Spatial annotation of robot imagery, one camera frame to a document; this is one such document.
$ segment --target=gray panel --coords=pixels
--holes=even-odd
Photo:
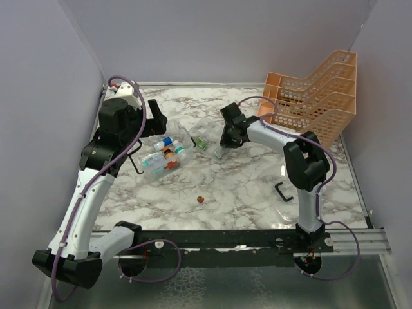
[[[102,77],[54,0],[0,10],[0,306],[35,308],[32,265],[73,194]]]
[[[344,132],[366,207],[384,226],[412,304],[412,2],[379,1],[359,53],[357,116]]]
[[[304,77],[350,48],[376,0],[60,1],[106,75],[264,82],[268,71]]]
[[[355,257],[324,258],[324,276],[347,271]],[[147,277],[164,277],[170,270],[152,270]],[[67,288],[60,286],[62,294]],[[340,281],[318,281],[296,268],[183,268],[175,278],[155,285],[119,279],[117,260],[105,265],[91,290],[79,289],[61,308],[275,308],[391,309],[393,300],[378,256],[362,256],[358,270]]]

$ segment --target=clear plastic container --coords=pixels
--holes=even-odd
[[[200,119],[191,129],[191,135],[197,144],[196,149],[218,163],[225,161],[232,150],[220,146],[222,133],[223,124],[209,118]]]
[[[171,137],[173,140],[178,140],[185,148],[185,155],[178,156],[177,154],[175,154],[168,159],[149,160],[150,164],[147,163],[147,160],[145,160],[145,158],[151,157],[153,159],[154,156],[159,156],[157,153],[163,155],[162,152],[156,151],[155,144],[167,137]],[[150,141],[150,143],[153,145],[153,153],[149,156],[139,158],[139,162],[141,168],[143,169],[144,176],[148,180],[157,180],[168,174],[171,174],[177,171],[179,168],[188,164],[194,158],[194,143],[192,141],[192,138],[187,132],[186,128],[184,128],[177,120],[167,121],[166,134],[151,136],[147,139],[147,141]]]

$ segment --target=cable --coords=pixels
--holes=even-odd
[[[146,103],[144,100],[144,97],[142,95],[142,93],[140,92],[138,85],[134,84],[131,80],[127,79],[126,77],[120,76],[120,75],[114,75],[112,77],[109,78],[108,80],[108,84],[111,84],[111,81],[113,79],[122,79],[125,82],[129,83],[130,86],[133,87],[133,89],[135,90],[135,93],[137,94],[138,98],[140,99],[140,102],[142,103],[142,112],[143,112],[143,117],[142,117],[142,125],[140,126],[140,129],[135,137],[135,139],[130,143],[130,145],[128,145],[116,158],[114,158],[112,161],[110,161],[107,165],[105,165],[99,172],[97,172],[97,174],[84,186],[82,192],[80,193],[80,195],[83,197],[86,195],[87,191],[90,189],[91,185],[96,181],[96,179],[98,177],[100,177],[102,174],[104,174],[113,164],[115,164],[117,161],[119,161],[123,156],[127,155],[127,152],[132,149],[132,147],[137,143],[138,139],[140,138],[140,136],[143,133],[144,127],[146,125]],[[76,201],[76,204],[70,214],[69,220],[67,222],[66,228],[64,229],[64,233],[62,236],[62,239],[60,241],[59,244],[59,248],[57,249],[57,253],[53,262],[53,267],[51,269],[51,289],[53,290],[53,296],[56,299],[56,301],[58,303],[63,303],[65,301],[67,301],[72,295],[73,293],[76,291],[77,286],[75,286],[73,288],[73,290],[70,292],[70,294],[68,296],[66,296],[65,298],[61,298],[59,295],[59,291],[57,290],[57,279],[56,279],[56,275],[57,275],[57,265],[59,264],[59,259],[60,256],[62,254],[63,248],[66,245],[66,240],[67,237],[69,235],[71,226],[73,225],[73,221],[75,219],[77,210],[79,209],[80,203],[82,201],[82,197],[79,197]]]
[[[306,275],[306,276],[308,276],[308,277],[314,278],[314,279],[318,279],[318,280],[333,281],[333,280],[340,280],[340,279],[343,279],[343,278],[345,278],[345,277],[348,277],[348,276],[349,276],[350,274],[352,274],[352,272],[357,268],[357,266],[358,266],[358,264],[359,264],[359,261],[361,260],[361,248],[359,247],[359,240],[357,239],[357,237],[356,237],[355,233],[352,231],[352,229],[349,228],[349,226],[347,226],[345,223],[343,223],[343,222],[341,222],[341,221],[337,221],[337,220],[331,221],[331,222],[325,222],[325,221],[323,221],[323,219],[321,218],[321,210],[320,210],[320,206],[319,206],[319,205],[320,205],[320,201],[321,201],[321,197],[320,197],[321,189],[322,189],[326,184],[330,183],[330,182],[332,181],[332,179],[333,179],[333,178],[335,177],[335,175],[336,175],[337,166],[336,166],[336,160],[335,160],[335,158],[333,157],[333,155],[332,155],[332,153],[329,151],[329,149],[325,148],[325,147],[322,146],[321,144],[319,144],[319,143],[317,143],[317,142],[314,142],[313,140],[310,140],[310,139],[308,139],[308,138],[306,138],[306,137],[303,137],[303,136],[300,136],[300,135],[285,133],[285,132],[283,132],[283,131],[281,131],[281,130],[279,130],[279,129],[276,129],[274,126],[271,126],[271,125],[268,124],[267,122],[265,122],[265,121],[264,121],[265,118],[274,117],[274,116],[276,116],[276,114],[277,114],[277,112],[278,112],[277,104],[276,104],[271,98],[264,97],[264,96],[261,96],[261,95],[254,95],[254,96],[252,96],[252,97],[244,98],[243,100],[241,100],[241,101],[238,103],[238,106],[240,106],[240,104],[243,103],[244,101],[250,100],[250,99],[252,99],[252,98],[263,98],[263,99],[269,101],[270,103],[272,103],[272,104],[274,105],[274,107],[275,107],[275,112],[274,112],[274,113],[265,114],[265,115],[263,115],[263,116],[260,118],[260,122],[261,122],[261,124],[262,124],[263,126],[267,127],[269,130],[271,130],[271,131],[273,131],[273,132],[279,133],[280,135],[289,136],[289,137],[293,137],[293,138],[298,138],[298,139],[303,140],[303,141],[305,141],[305,142],[308,142],[308,143],[310,143],[310,144],[312,144],[312,145],[315,145],[316,147],[322,149],[322,151],[325,152],[325,153],[329,156],[330,160],[332,161],[332,165],[333,165],[332,175],[330,175],[330,177],[329,177],[328,179],[326,179],[320,186],[318,186],[318,188],[317,188],[317,190],[316,190],[316,216],[317,216],[317,217],[320,219],[320,221],[321,221],[323,224],[325,224],[325,225],[332,225],[332,224],[334,224],[334,223],[338,223],[338,224],[342,225],[345,229],[347,229],[347,230],[352,234],[352,236],[353,236],[353,238],[354,238],[354,240],[355,240],[355,242],[356,242],[356,249],[357,249],[357,259],[356,259],[356,262],[355,262],[355,264],[353,264],[352,268],[349,269],[349,271],[348,271],[347,273],[343,274],[343,275],[340,275],[340,276],[337,276],[337,277],[319,277],[319,276],[316,276],[316,275],[313,275],[313,274],[308,274],[307,272],[305,272],[304,270],[302,270],[302,269],[301,269],[299,266],[297,266],[297,265],[296,265],[296,267],[301,271],[302,274],[304,274],[304,275]]]
[[[139,279],[139,278],[136,278],[136,277],[127,277],[127,276],[123,273],[122,265],[120,265],[120,263],[119,263],[118,269],[119,269],[120,273],[122,274],[122,275],[120,276],[120,278],[123,278],[123,277],[124,277],[124,278],[130,280],[130,282],[136,281],[136,282],[143,282],[143,283],[160,283],[160,282],[167,281],[167,280],[169,280],[170,278],[174,277],[174,276],[178,273],[178,271],[179,271],[179,269],[180,269],[180,265],[182,264],[182,255],[180,254],[179,247],[178,247],[177,244],[175,244],[173,241],[170,241],[170,240],[167,240],[167,239],[156,239],[156,240],[146,241],[145,243],[141,243],[141,244],[136,245],[136,246],[134,246],[134,247],[127,248],[126,250],[124,250],[124,252],[130,251],[130,250],[134,250],[134,249],[137,249],[137,248],[141,248],[141,247],[144,247],[144,246],[146,246],[146,245],[150,245],[150,244],[152,244],[152,243],[156,243],[156,242],[158,242],[158,241],[162,241],[162,242],[164,242],[164,243],[170,243],[170,244],[176,249],[176,251],[178,252],[178,265],[176,266],[176,268],[175,268],[175,270],[173,271],[172,274],[168,275],[167,277],[164,277],[164,278],[161,278],[161,279],[154,279],[154,280]]]

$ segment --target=marble surface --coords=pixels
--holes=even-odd
[[[146,100],[155,98],[168,119],[178,119],[190,130],[202,117],[223,123],[222,107],[261,94],[262,89],[153,88],[142,93]],[[259,100],[250,100],[242,111],[247,117],[255,115],[258,106]],[[153,152],[150,138],[142,141],[144,146],[135,156]],[[323,190],[323,218],[364,228],[361,203],[340,140],[331,150],[338,171]],[[285,176],[284,164],[283,157],[271,149],[246,143],[232,150],[222,164],[196,151],[189,165],[148,183],[127,160],[102,204],[95,228],[111,230],[121,220],[145,230],[294,228],[299,214],[297,192]],[[283,182],[283,194],[294,197],[292,201],[285,203],[274,190],[279,182]],[[197,202],[200,195],[204,203]]]

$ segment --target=stacked plastic basket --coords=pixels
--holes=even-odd
[[[263,95],[279,111],[265,120],[298,133],[312,131],[330,147],[356,114],[356,64],[356,53],[336,50],[305,79],[269,73]],[[273,112],[262,100],[258,116]]]

